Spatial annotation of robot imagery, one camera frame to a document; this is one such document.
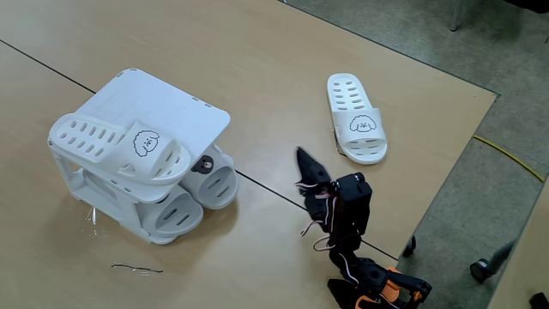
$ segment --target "white plastic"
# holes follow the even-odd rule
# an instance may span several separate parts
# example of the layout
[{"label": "white plastic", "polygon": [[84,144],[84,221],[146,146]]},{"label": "white plastic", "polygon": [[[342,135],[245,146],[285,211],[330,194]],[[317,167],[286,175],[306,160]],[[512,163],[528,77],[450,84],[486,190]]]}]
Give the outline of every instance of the white plastic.
[{"label": "white plastic", "polygon": [[328,79],[328,98],[335,135],[345,155],[359,164],[378,163],[387,154],[381,115],[373,108],[359,79],[348,73]]},{"label": "white plastic", "polygon": [[232,159],[216,145],[206,149],[179,184],[208,209],[226,207],[238,192]]},{"label": "white plastic", "polygon": [[[75,198],[146,241],[164,245],[201,221],[201,205],[178,182],[229,121],[226,112],[141,70],[128,69],[74,114],[60,118],[48,145]],[[147,130],[159,135],[149,136],[158,144],[140,156],[134,140]],[[222,154],[216,146],[212,149]],[[221,157],[218,161],[228,162],[232,169],[232,159]],[[81,168],[73,171],[73,166]],[[236,178],[233,169],[231,175]],[[238,182],[232,184],[238,189]]]},{"label": "white plastic", "polygon": [[50,139],[82,160],[143,184],[172,183],[190,167],[185,148],[139,120],[125,129],[97,118],[67,114],[53,125]]},{"label": "white plastic", "polygon": [[202,206],[180,186],[165,200],[155,204],[136,205],[145,231],[159,237],[173,237],[188,233],[202,220]]}]

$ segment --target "small wire piece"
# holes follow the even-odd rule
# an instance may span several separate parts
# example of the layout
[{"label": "small wire piece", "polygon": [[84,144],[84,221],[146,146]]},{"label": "small wire piece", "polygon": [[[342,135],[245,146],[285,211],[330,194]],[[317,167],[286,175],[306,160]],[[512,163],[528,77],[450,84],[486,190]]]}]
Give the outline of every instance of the small wire piece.
[{"label": "small wire piece", "polygon": [[321,239],[317,239],[317,241],[315,241],[315,243],[312,244],[312,248],[313,248],[315,251],[317,251],[317,252],[327,251],[327,250],[332,249],[333,247],[335,247],[334,245],[332,245],[332,246],[327,246],[327,245],[326,245],[324,248],[320,248],[320,249],[317,248],[317,244],[318,244],[319,242],[321,242],[321,241],[323,241],[323,240],[326,240],[326,239],[328,239],[328,238],[329,238],[329,235],[328,235],[328,236],[325,236],[325,237],[322,237]]},{"label": "small wire piece", "polygon": [[164,270],[151,270],[151,269],[148,269],[148,268],[145,268],[145,267],[133,267],[133,266],[129,266],[129,265],[126,265],[126,264],[113,264],[113,265],[111,265],[111,267],[113,267],[113,268],[116,268],[116,267],[127,267],[127,268],[132,269],[132,270],[153,271],[153,272],[158,273],[158,274],[164,272]]},{"label": "small wire piece", "polygon": [[305,236],[307,232],[309,232],[309,228],[311,228],[314,224],[320,224],[320,223],[322,223],[322,221],[320,220],[311,221],[311,223],[309,223],[309,225],[307,225],[306,228],[302,229],[299,234],[301,234],[301,237]]},{"label": "small wire piece", "polygon": [[389,305],[391,305],[392,307],[394,307],[394,308],[396,308],[396,309],[401,309],[401,308],[399,308],[399,307],[393,305],[393,303],[390,302],[390,301],[387,299],[387,297],[385,297],[385,295],[379,294],[379,296],[381,296],[381,298],[383,298],[385,301],[387,301],[387,302],[389,303]]},{"label": "small wire piece", "polygon": [[347,264],[347,259],[343,256],[343,254],[340,253],[340,255],[343,258],[343,261],[345,261],[345,269],[347,270],[347,274],[351,279],[353,279],[355,282],[357,282],[357,284],[359,284],[359,281],[357,280],[357,278],[351,276],[351,272],[349,271],[349,264]]}]

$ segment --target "chair leg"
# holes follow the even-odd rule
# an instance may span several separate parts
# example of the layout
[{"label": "chair leg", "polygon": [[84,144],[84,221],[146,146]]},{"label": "chair leg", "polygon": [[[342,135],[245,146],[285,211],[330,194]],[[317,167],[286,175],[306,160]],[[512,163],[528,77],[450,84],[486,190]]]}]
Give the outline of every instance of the chair leg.
[{"label": "chair leg", "polygon": [[476,279],[478,282],[483,282],[484,280],[498,273],[505,260],[509,257],[514,245],[515,240],[499,248],[499,250],[494,253],[492,258],[490,258],[490,261],[481,258],[480,260],[471,264],[469,269],[471,270],[471,275],[474,277],[474,279]]},{"label": "chair leg", "polygon": [[450,31],[457,30],[457,23],[460,20],[460,16],[462,15],[462,7],[463,2],[465,0],[455,0],[455,7],[454,7],[454,18],[452,19],[452,25],[450,26]]}]

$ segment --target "yellow cable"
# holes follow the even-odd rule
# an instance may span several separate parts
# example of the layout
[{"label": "yellow cable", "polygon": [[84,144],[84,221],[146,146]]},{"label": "yellow cable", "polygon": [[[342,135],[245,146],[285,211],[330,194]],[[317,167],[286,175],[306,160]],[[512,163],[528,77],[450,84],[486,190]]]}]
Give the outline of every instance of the yellow cable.
[{"label": "yellow cable", "polygon": [[526,165],[526,163],[522,162],[519,158],[515,157],[514,155],[512,155],[509,151],[499,147],[498,145],[496,145],[495,143],[493,142],[490,142],[488,141],[487,139],[485,139],[484,137],[480,137],[480,136],[473,136],[473,138],[475,139],[478,139],[479,141],[485,143],[486,145],[489,145],[489,146],[492,146],[494,147],[495,149],[499,150],[502,154],[504,155],[507,155],[508,157],[510,157],[511,159],[513,159],[516,163],[520,164],[522,167],[526,168],[529,172],[531,172],[537,179],[539,179],[541,182],[544,182],[545,180],[543,179],[543,177],[541,177],[535,170],[532,169],[532,167],[529,167],[528,165]]}]

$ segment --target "table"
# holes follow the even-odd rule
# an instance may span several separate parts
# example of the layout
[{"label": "table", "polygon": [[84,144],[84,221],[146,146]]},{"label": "table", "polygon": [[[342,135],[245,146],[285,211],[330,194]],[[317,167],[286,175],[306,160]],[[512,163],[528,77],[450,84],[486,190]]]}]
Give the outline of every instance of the table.
[{"label": "table", "polygon": [[549,185],[545,184],[526,227],[511,253],[489,308],[529,309],[537,293],[549,296]]},{"label": "table", "polygon": [[[0,298],[7,308],[334,308],[326,288],[340,277],[310,218],[240,177],[236,202],[205,211],[191,233],[151,245],[106,215],[90,221],[57,170],[51,125],[92,94],[0,44]],[[363,245],[359,254],[395,261]],[[114,263],[164,270],[161,274]]]},{"label": "table", "polygon": [[[236,168],[301,203],[295,147],[374,195],[365,238],[398,257],[496,95],[275,0],[6,0],[0,38],[91,90],[137,67],[228,111]],[[387,157],[337,154],[326,81],[355,74]]]}]

